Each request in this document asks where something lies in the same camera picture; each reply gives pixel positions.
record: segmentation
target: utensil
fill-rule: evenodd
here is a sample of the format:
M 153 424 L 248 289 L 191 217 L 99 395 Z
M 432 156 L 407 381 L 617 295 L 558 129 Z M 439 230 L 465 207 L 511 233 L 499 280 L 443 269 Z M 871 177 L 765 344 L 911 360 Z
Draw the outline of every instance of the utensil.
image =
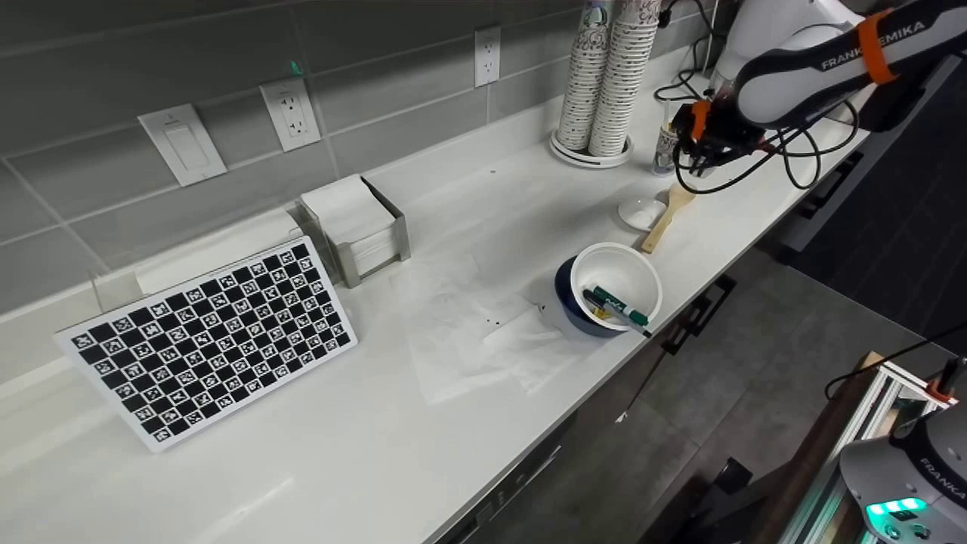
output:
M 594 317 L 607 320 L 611 313 L 620 313 L 633 330 L 642 330 L 648 338 L 653 335 L 648 326 L 648 313 L 639 308 L 629 308 L 624 299 L 607 292 L 602 284 L 591 289 L 583 289 L 583 299 L 597 306 L 591 308 Z
M 653 255 L 655 244 L 662 243 L 668 223 L 674 219 L 674 213 L 677 213 L 680 207 L 685 207 L 693 199 L 695 199 L 695 193 L 688 193 L 688 191 L 680 188 L 680 185 L 670 185 L 670 191 L 668 191 L 668 204 L 666 204 L 662 217 L 655 219 L 655 227 L 643 234 L 643 243 L 639 244 L 639 252 L 642 252 L 642 255 Z

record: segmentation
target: stacked paper cups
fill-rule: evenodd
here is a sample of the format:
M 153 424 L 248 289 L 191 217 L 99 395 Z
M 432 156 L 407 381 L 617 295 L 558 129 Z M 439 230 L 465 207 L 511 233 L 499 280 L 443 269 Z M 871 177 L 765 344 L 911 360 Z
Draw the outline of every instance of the stacked paper cups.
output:
M 611 29 L 604 7 L 590 2 L 583 8 L 557 132 L 558 144 L 591 156 L 627 151 L 659 8 L 662 0 L 624 0 Z

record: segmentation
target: black and white patterned mat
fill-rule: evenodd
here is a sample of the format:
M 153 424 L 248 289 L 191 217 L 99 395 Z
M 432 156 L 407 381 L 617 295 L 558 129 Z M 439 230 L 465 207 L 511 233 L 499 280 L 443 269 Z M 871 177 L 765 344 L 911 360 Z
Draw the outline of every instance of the black and white patterned mat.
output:
M 150 450 L 358 344 L 307 238 L 56 335 Z

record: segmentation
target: gray tile backsplash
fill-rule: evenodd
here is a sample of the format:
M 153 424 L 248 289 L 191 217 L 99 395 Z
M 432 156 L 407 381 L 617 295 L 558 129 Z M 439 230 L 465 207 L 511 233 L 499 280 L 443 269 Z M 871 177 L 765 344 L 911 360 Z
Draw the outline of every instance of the gray tile backsplash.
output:
M 0 54 L 64 38 L 86 38 L 118 26 L 160 25 L 228 8 L 272 7 L 284 0 L 2 0 Z
M 474 88 L 471 38 L 311 79 L 326 129 Z
M 0 262 L 0 313 L 99 276 L 59 227 L 0 244 Z
M 549 13 L 579 8 L 587 0 L 499 0 L 499 17 L 504 25 L 533 22 Z
M 503 75 L 572 54 L 578 22 L 579 13 L 574 8 L 553 17 L 504 26 Z
M 0 243 L 52 227 L 52 223 L 53 217 L 0 163 Z
M 569 67 L 572 60 L 564 57 L 564 60 L 544 64 L 537 70 L 503 79 L 490 93 L 493 116 L 508 119 L 520 110 L 533 110 L 537 104 L 553 98 L 564 88 Z
M 487 124 L 487 90 L 331 137 L 345 171 L 363 171 Z
M 145 129 L 137 124 L 107 137 L 13 156 L 13 165 L 67 219 L 178 185 Z
M 279 204 L 272 180 L 257 176 L 223 176 L 93 213 L 72 223 L 72 230 L 118 269 L 272 204 Z
M 557 97 L 579 2 L 2 2 L 0 278 L 17 289 L 0 313 L 96 276 L 93 260 L 127 265 Z M 662 29 L 659 49 L 695 38 L 695 22 Z M 471 37 L 493 25 L 503 79 L 474 88 Z M 260 85 L 294 75 L 322 140 L 281 151 Z M 180 104 L 198 110 L 228 176 L 178 188 L 137 124 Z
M 322 144 L 233 168 L 220 177 L 178 188 L 88 219 L 72 230 L 112 265 L 145 260 L 219 227 L 237 223 L 335 177 Z
M 228 165 L 281 151 L 260 90 L 197 106 L 197 112 Z
M 288 13 L 228 15 L 0 57 L 0 154 L 284 79 Z
M 314 73 L 497 25 L 497 0 L 311 0 L 294 25 Z

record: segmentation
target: wall tile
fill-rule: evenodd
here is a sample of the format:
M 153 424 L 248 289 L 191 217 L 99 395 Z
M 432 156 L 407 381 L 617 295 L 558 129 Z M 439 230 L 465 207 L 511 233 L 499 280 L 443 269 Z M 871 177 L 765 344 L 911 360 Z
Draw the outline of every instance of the wall tile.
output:
M 284 79 L 294 57 L 288 13 L 0 57 L 0 154 Z
M 503 73 L 520 73 L 572 54 L 579 13 L 504 26 Z
M 487 124 L 487 90 L 432 104 L 399 119 L 331 137 L 342 171 L 363 171 Z
M 520 110 L 533 110 L 537 104 L 553 98 L 557 93 L 564 90 L 569 67 L 572 67 L 569 60 L 557 60 L 533 73 L 503 79 L 490 93 L 493 97 L 490 116 L 508 119 Z
M 118 269 L 281 204 L 291 191 L 314 177 L 335 177 L 322 144 L 279 154 L 202 185 L 93 213 L 78 219 L 77 233 Z
M 198 106 L 198 119 L 228 165 L 281 151 L 260 90 Z
M 497 0 L 311 0 L 294 22 L 316 73 L 497 25 Z
M 499 0 L 503 25 L 533 22 L 564 8 L 579 8 L 583 0 Z
M 43 230 L 53 217 L 20 188 L 20 180 L 0 165 L 0 243 Z
M 23 154 L 13 165 L 67 219 L 178 185 L 142 128 Z
M 693 41 L 699 41 L 703 32 L 708 32 L 708 26 L 703 26 L 703 17 L 699 17 L 699 15 L 670 22 L 668 26 L 662 26 L 662 29 L 655 32 L 653 57 L 662 57 L 662 54 L 668 54 L 668 51 L 674 51 L 674 49 L 693 46 Z
M 326 129 L 474 88 L 471 38 L 311 79 Z
M 0 313 L 96 278 L 96 262 L 67 230 L 0 244 Z
M 265 163 L 265 171 L 257 176 L 272 176 L 279 180 L 279 195 L 295 199 L 300 193 L 307 193 L 331 177 L 339 177 L 335 163 L 328 161 L 328 151 L 322 141 L 305 144 L 288 154 L 279 154 Z
M 39 306 L 23 306 L 13 313 L 0 311 L 0 385 L 59 360 L 64 350 L 53 344 L 53 335 L 99 313 L 92 284 L 78 284 L 35 302 Z
M 211 15 L 223 8 L 265 7 L 281 0 L 2 0 L 0 51 L 72 38 L 81 32 L 107 32 L 134 25 L 172 22 L 188 15 Z

